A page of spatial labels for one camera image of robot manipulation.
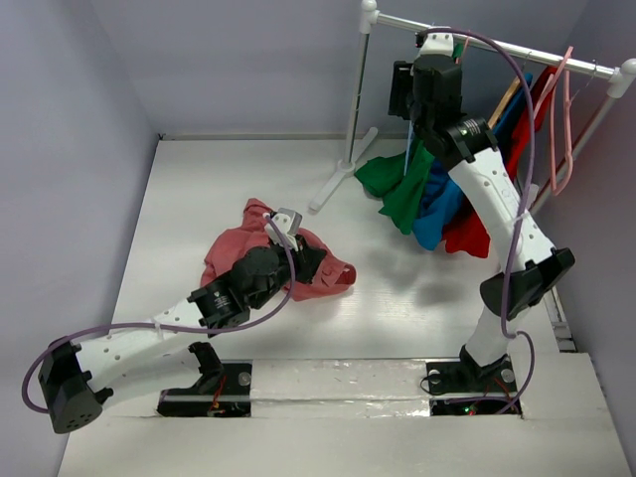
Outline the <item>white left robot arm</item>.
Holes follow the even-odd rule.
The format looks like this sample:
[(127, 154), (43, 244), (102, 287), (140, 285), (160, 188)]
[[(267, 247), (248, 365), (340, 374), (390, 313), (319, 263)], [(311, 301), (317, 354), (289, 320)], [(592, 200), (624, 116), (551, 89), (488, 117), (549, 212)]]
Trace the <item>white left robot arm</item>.
[(251, 312), (278, 292), (313, 284), (326, 256), (302, 236), (292, 247), (271, 241), (152, 319), (53, 343), (38, 382), (54, 433), (76, 431), (108, 408), (154, 392), (199, 396), (220, 406), (218, 416), (246, 414), (249, 388), (238, 376), (250, 366), (223, 363), (213, 338), (254, 326)]

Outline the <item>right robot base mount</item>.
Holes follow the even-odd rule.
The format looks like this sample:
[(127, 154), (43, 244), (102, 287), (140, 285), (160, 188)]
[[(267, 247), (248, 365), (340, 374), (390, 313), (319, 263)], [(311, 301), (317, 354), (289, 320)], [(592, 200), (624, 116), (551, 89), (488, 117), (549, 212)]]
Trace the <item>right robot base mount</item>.
[(419, 387), (431, 398), (432, 415), (523, 415), (507, 353), (481, 367), (463, 346), (456, 359), (428, 362)]

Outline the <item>light blue wire hanger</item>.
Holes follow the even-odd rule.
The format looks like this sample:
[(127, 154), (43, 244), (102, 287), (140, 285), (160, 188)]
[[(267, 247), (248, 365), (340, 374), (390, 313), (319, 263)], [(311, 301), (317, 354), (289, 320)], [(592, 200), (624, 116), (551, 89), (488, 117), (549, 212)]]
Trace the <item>light blue wire hanger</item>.
[[(418, 48), (418, 56), (421, 56), (423, 51), (426, 49), (426, 42), (427, 40), (425, 39), (425, 34), (420, 32), (416, 35), (416, 42), (415, 45)], [(409, 161), (411, 158), (411, 147), (413, 144), (413, 136), (414, 136), (414, 132), (413, 132), (413, 121), (412, 119), (410, 119), (408, 121), (408, 130), (407, 130), (407, 140), (406, 140), (406, 149), (405, 149), (405, 155), (404, 155), (404, 165), (403, 165), (403, 175), (406, 176), (407, 170), (408, 170), (408, 165), (409, 165)]]

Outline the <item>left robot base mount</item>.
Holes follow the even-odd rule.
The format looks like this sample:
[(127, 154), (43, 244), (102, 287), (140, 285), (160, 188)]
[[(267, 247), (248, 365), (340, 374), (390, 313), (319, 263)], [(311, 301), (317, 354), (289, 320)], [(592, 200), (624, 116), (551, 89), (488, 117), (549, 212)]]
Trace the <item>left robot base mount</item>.
[(223, 362), (212, 344), (188, 347), (197, 361), (198, 379), (187, 388), (164, 390), (156, 411), (163, 417), (250, 417), (252, 361)]

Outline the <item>pink t shirt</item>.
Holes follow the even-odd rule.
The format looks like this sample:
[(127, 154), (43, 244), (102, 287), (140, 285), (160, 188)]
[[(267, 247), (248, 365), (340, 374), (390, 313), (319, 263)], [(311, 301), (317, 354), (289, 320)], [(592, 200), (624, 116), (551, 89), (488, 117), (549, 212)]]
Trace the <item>pink t shirt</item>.
[[(266, 221), (263, 215), (271, 211), (272, 208), (259, 199), (250, 198), (246, 202), (241, 225), (220, 234), (204, 258), (205, 269), (200, 281), (201, 286), (228, 272), (251, 248), (268, 245), (269, 236), (264, 229)], [(291, 299), (300, 302), (347, 292), (357, 279), (355, 266), (335, 256), (311, 231), (300, 228), (299, 233), (310, 246), (324, 249), (326, 256), (310, 284), (297, 282), (294, 285)]]

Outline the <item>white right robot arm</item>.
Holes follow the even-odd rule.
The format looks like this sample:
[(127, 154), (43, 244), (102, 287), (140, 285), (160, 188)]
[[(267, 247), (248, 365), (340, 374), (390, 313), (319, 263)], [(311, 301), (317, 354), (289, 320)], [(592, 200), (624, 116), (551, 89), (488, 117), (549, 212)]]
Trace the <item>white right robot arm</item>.
[(441, 162), (481, 220), (501, 272), (480, 285), (477, 327), (461, 348), (459, 382), (479, 390), (504, 361), (507, 333), (569, 271), (575, 259), (540, 230), (506, 172), (496, 137), (482, 117), (461, 109), (462, 70), (445, 55), (394, 64), (389, 113), (411, 120), (424, 148)]

